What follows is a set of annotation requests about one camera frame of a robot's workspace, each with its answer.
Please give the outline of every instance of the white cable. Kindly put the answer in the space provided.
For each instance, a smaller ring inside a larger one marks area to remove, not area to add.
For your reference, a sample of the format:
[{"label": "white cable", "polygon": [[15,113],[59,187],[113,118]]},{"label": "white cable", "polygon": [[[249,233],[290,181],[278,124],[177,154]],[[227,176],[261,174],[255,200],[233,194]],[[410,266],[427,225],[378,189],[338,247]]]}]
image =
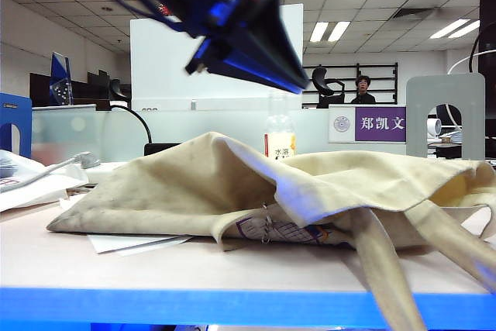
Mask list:
[{"label": "white cable", "polygon": [[[475,57],[475,56],[480,56],[480,55],[482,55],[482,54],[493,53],[493,52],[496,52],[496,50],[485,50],[484,52],[479,52],[479,53],[474,54],[474,57]],[[458,61],[457,63],[455,63],[455,64],[454,64],[454,65],[453,65],[453,66],[452,66],[452,67],[448,70],[448,74],[451,74],[451,71],[453,71],[453,69],[454,69],[455,67],[457,67],[459,64],[461,64],[462,62],[464,62],[464,61],[466,61],[466,60],[468,60],[468,59],[470,59],[470,56],[465,57],[465,58],[463,58],[462,60],[460,60],[460,61]]]},{"label": "white cable", "polygon": [[58,170],[59,168],[62,168],[64,166],[67,166],[68,164],[71,164],[71,163],[81,163],[81,167],[85,169],[85,168],[91,168],[91,167],[98,166],[100,164],[100,160],[96,159],[96,157],[92,153],[85,151],[83,153],[79,153],[79,154],[74,155],[73,157],[65,160],[62,163],[54,164],[54,165],[51,165],[49,167],[46,167],[45,170],[43,170],[43,172],[36,174],[36,175],[32,176],[31,178],[28,178],[26,180],[22,180],[16,184],[0,185],[0,192],[4,193],[6,191],[11,191],[11,190],[22,188],[23,186],[32,184],[34,181],[37,181],[41,178],[44,178],[45,176],[47,176],[51,172]]},{"label": "white cable", "polygon": [[[483,54],[488,54],[488,53],[493,53],[493,52],[496,52],[496,50],[485,50],[484,52],[479,52],[479,53],[476,53],[474,54],[474,57],[475,56],[481,56]],[[460,61],[456,62],[449,70],[448,70],[448,75],[451,74],[451,72],[453,71],[453,69],[455,67],[457,67],[458,65],[460,65],[462,62],[466,61],[470,59],[470,56],[468,57],[465,57],[463,59],[461,59]],[[453,118],[453,114],[451,113],[451,110],[450,110],[450,107],[448,106],[448,104],[445,104],[446,105],[446,111],[448,112],[448,116],[449,118],[451,119],[451,122],[453,123],[453,125],[456,127],[456,130],[457,131],[461,131],[462,129],[460,128],[460,126],[458,125],[458,123],[455,122],[455,119]]]}]

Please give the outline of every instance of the white partition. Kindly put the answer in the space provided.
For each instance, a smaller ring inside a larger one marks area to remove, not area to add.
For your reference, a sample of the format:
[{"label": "white partition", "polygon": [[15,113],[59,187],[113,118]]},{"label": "white partition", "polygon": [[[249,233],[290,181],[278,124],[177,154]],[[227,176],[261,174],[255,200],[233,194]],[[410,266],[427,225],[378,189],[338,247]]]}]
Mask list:
[{"label": "white partition", "polygon": [[[281,17],[300,60],[303,54],[303,5],[281,6]],[[131,76],[135,110],[265,109],[271,88],[184,67],[203,38],[192,39],[152,19],[131,21]],[[301,96],[291,95],[301,108]]]}]

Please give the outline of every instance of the fluorescent light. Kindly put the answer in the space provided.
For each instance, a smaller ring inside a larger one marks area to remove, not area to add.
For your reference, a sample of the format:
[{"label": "fluorescent light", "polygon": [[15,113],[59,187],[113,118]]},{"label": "fluorescent light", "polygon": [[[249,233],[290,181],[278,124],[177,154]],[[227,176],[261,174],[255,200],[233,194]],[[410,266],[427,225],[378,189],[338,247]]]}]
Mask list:
[{"label": "fluorescent light", "polygon": [[457,21],[455,21],[453,23],[450,23],[447,27],[441,29],[437,33],[432,34],[431,37],[430,37],[430,39],[441,38],[441,37],[445,36],[446,34],[451,33],[453,30],[458,29],[464,23],[467,23],[469,21],[470,21],[469,19],[458,19]]},{"label": "fluorescent light", "polygon": [[470,31],[473,31],[475,29],[479,28],[479,24],[481,23],[480,20],[477,20],[476,22],[472,22],[469,26],[465,26],[464,28],[456,31],[455,33],[451,34],[448,36],[449,38],[457,38],[459,36],[468,34]]},{"label": "fluorescent light", "polygon": [[341,21],[334,26],[334,30],[332,31],[331,35],[328,38],[329,42],[336,42],[339,40],[339,38],[342,36],[342,34],[345,32],[346,28],[350,24],[350,21]]},{"label": "fluorescent light", "polygon": [[322,39],[322,35],[324,35],[328,24],[328,22],[317,22],[317,25],[315,25],[315,28],[313,29],[312,36],[310,36],[310,41],[320,42],[320,39]]}]

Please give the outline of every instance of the plastic bottle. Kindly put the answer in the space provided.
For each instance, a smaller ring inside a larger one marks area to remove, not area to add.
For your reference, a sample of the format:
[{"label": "plastic bottle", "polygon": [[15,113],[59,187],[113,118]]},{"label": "plastic bottle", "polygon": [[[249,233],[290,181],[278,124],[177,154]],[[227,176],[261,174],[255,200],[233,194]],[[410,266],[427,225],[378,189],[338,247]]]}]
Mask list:
[{"label": "plastic bottle", "polygon": [[295,126],[288,115],[288,94],[273,90],[269,94],[269,116],[265,122],[265,156],[271,159],[296,154]]}]

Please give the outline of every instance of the white desk surface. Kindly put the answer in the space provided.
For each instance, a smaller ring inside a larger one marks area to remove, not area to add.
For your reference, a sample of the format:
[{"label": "white desk surface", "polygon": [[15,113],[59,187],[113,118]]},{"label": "white desk surface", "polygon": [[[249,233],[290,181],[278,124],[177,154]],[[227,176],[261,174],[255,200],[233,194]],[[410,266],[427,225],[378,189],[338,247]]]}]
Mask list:
[{"label": "white desk surface", "polygon": [[[222,252],[195,238],[127,257],[97,254],[85,235],[45,230],[60,213],[2,214],[0,318],[384,327],[352,250],[246,242]],[[429,328],[496,329],[496,296],[440,253],[400,258]]]}]

